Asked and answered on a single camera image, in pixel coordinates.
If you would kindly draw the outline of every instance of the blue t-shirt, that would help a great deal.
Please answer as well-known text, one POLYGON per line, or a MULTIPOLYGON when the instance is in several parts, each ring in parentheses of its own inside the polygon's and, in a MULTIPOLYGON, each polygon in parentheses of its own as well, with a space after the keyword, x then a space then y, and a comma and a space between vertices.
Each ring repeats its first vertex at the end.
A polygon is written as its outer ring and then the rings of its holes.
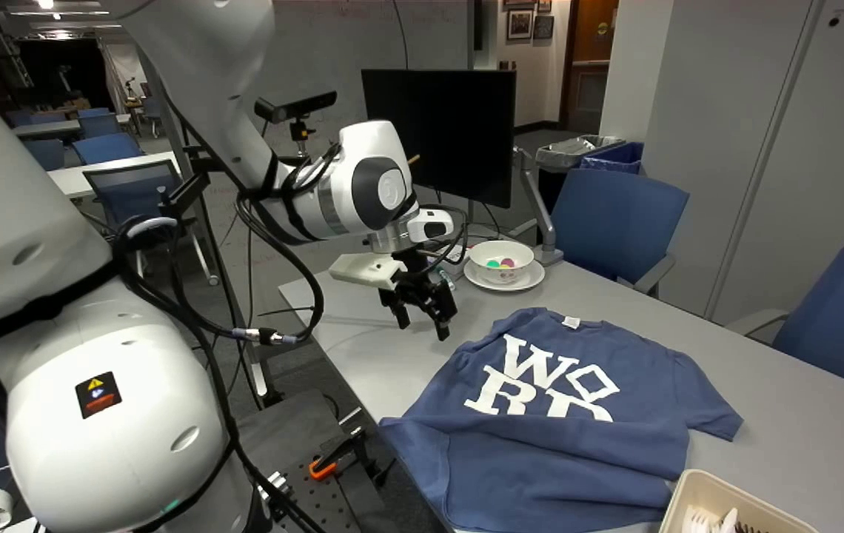
POLYGON ((579 533, 659 517, 686 428, 739 424, 686 354, 523 308, 458 345, 382 431, 453 526, 579 533))

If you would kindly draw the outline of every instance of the clamp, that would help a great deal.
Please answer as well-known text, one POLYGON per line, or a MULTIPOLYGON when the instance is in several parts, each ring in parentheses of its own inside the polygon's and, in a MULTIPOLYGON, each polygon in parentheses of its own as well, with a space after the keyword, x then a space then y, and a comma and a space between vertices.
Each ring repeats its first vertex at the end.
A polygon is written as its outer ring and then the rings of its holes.
MULTIPOLYGON (((351 418, 359 418, 362 407, 350 410, 338 421, 342 428, 351 418)), ((351 425, 350 431, 331 434, 320 444, 320 452, 308 461, 308 478, 325 481, 331 475, 341 475, 351 461, 362 461, 366 469, 372 469, 372 461, 365 452, 365 425, 351 425)))

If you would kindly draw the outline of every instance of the ceiling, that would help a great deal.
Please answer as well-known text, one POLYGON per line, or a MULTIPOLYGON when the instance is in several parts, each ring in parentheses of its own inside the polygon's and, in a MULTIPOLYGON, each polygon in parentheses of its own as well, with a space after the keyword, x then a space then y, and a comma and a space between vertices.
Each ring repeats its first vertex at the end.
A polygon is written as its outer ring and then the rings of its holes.
POLYGON ((6 33, 30 34, 43 30, 116 30, 107 0, 0 0, 0 24, 6 33))

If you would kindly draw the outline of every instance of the wall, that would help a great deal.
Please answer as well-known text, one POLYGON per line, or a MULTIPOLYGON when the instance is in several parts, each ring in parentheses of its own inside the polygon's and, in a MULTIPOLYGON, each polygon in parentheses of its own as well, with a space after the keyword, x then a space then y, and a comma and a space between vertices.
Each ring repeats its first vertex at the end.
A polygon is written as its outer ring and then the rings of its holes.
POLYGON ((622 0, 602 108, 602 132, 644 138, 676 0, 622 0))
POLYGON ((498 0, 498 62, 516 62, 516 123, 560 122, 570 0, 554 0, 550 40, 507 40, 507 9, 498 0))
POLYGON ((125 33, 94 33, 94 40, 107 67, 107 90, 113 95, 116 111, 122 111, 128 99, 141 96, 138 82, 147 82, 141 58, 125 33))
POLYGON ((797 308, 844 246, 844 0, 825 0, 713 316, 797 308))
POLYGON ((644 167, 690 193, 659 295, 713 313, 711 290, 753 193, 809 0, 676 0, 644 167))
MULTIPOLYGON (((467 0, 274 0, 274 33, 258 95, 270 102, 338 90, 311 116, 311 151, 365 117, 362 67, 470 67, 467 0)), ((277 154, 294 154, 286 123, 267 127, 277 154)))

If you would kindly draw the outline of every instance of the white table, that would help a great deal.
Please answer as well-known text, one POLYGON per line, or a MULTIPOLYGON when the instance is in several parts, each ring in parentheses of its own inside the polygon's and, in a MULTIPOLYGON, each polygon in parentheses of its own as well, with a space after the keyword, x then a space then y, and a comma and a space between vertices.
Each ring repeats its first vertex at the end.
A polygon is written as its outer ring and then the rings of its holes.
POLYGON ((76 135, 80 130, 82 130, 80 122, 37 122, 37 123, 11 127, 11 132, 21 138, 76 135))
MULTIPOLYGON (((328 274, 320 281, 325 316, 314 338, 372 418, 403 413, 462 341, 483 338, 516 308, 610 318, 686 351, 744 413, 747 424, 732 444, 692 431, 690 464, 824 533, 844 533, 844 379, 568 262, 550 267, 542 287, 516 295, 458 281, 458 313, 443 344, 419 310, 412 310, 412 327, 399 332, 372 290, 328 274)), ((280 283, 280 295, 311 304, 304 281, 280 283)))
POLYGON ((157 154, 125 157, 125 160, 110 160, 110 162, 94 162, 94 166, 54 167, 54 170, 48 170, 48 176, 61 188, 61 194, 89 197, 89 194, 94 194, 94 188, 86 181, 86 170, 129 167, 129 166, 147 166, 157 160, 168 160, 180 170, 175 151, 157 151, 157 154))

